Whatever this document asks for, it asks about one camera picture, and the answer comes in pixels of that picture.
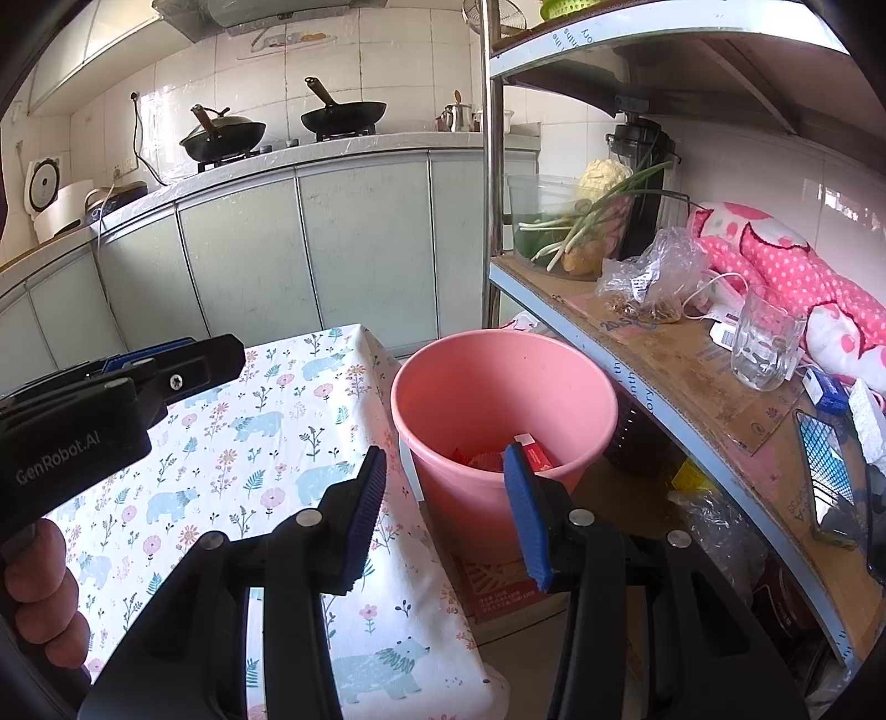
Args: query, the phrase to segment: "wok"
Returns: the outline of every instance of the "wok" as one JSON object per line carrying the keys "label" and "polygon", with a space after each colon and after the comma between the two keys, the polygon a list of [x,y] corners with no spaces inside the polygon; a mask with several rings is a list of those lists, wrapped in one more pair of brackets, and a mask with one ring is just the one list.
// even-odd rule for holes
{"label": "wok", "polygon": [[344,135],[375,125],[381,120],[387,108],[386,103],[362,101],[357,103],[337,103],[332,99],[323,83],[315,77],[306,77],[307,87],[326,107],[312,110],[301,116],[302,124],[317,135]]}
{"label": "wok", "polygon": [[[210,120],[206,110],[218,117]],[[253,122],[239,115],[226,115],[230,111],[229,107],[218,112],[211,107],[194,105],[190,111],[200,124],[179,145],[197,162],[217,162],[222,158],[248,153],[265,134],[264,122]]]}

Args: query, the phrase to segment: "pink trash can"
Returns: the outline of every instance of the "pink trash can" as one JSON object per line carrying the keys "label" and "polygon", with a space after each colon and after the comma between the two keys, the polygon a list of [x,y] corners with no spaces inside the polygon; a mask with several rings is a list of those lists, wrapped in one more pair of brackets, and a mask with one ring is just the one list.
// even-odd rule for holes
{"label": "pink trash can", "polygon": [[618,416],[609,378],[578,350],[543,335],[475,330],[437,340],[400,369],[393,419],[412,451],[428,509],[449,551],[487,564],[521,557],[502,473],[461,465],[531,434],[572,492]]}

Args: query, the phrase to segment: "pink and white fabric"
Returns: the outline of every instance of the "pink and white fabric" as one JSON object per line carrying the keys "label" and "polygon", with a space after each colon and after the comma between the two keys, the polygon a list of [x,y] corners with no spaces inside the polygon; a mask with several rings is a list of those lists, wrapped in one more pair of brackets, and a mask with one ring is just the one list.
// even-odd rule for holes
{"label": "pink and white fabric", "polygon": [[[688,227],[717,272],[767,285],[809,314],[806,352],[823,370],[851,384],[862,378],[886,393],[886,308],[838,275],[796,232],[754,207],[705,203]],[[743,292],[739,278],[726,280]]]}

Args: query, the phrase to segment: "range hood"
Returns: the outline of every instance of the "range hood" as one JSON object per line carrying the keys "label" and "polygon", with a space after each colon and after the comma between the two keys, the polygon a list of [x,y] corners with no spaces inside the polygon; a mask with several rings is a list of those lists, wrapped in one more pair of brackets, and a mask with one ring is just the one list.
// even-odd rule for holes
{"label": "range hood", "polygon": [[387,0],[153,0],[160,17],[197,43],[297,20],[343,15],[352,7],[385,7]]}

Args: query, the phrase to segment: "finger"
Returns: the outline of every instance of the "finger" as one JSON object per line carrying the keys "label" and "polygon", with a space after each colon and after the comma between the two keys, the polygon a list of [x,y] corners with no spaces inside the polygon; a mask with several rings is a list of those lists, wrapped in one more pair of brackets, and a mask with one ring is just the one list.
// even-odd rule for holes
{"label": "finger", "polygon": [[74,613],[71,624],[46,646],[46,657],[58,668],[79,668],[89,651],[89,623]]}
{"label": "finger", "polygon": [[6,589],[18,602],[38,602],[58,590],[65,576],[65,536],[52,520],[35,523],[36,537],[5,572]]}
{"label": "finger", "polygon": [[79,597],[77,581],[67,570],[58,590],[46,600],[23,605],[16,612],[15,624],[21,636],[29,643],[42,645],[60,635],[77,612]]}

